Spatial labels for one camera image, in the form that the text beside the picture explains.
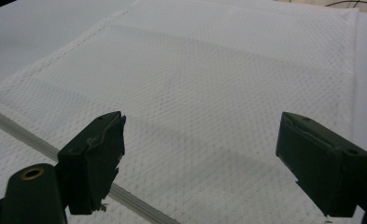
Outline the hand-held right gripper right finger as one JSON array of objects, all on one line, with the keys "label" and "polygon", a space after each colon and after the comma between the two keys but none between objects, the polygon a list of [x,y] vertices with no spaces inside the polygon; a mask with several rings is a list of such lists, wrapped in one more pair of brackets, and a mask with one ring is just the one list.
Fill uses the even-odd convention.
[{"label": "hand-held right gripper right finger", "polygon": [[284,112],[275,154],[324,215],[352,217],[358,206],[367,213],[367,151],[310,118]]}]

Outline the white mesh laundry bag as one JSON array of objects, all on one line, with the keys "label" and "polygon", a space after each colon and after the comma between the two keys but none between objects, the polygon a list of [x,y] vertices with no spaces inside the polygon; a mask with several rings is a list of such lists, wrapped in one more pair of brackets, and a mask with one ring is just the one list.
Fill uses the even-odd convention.
[{"label": "white mesh laundry bag", "polygon": [[[276,157],[280,117],[352,132],[359,13],[273,0],[134,0],[0,81],[0,113],[54,147],[119,110],[117,183],[179,224],[324,224]],[[0,11],[0,48],[48,30]]]}]

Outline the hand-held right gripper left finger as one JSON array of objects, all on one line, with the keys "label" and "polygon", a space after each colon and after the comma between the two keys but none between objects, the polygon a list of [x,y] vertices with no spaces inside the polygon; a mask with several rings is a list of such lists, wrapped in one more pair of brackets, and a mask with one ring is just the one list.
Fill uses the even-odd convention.
[{"label": "hand-held right gripper left finger", "polygon": [[64,204],[72,215],[90,215],[102,207],[125,154],[126,117],[111,112],[94,119],[58,153]]}]

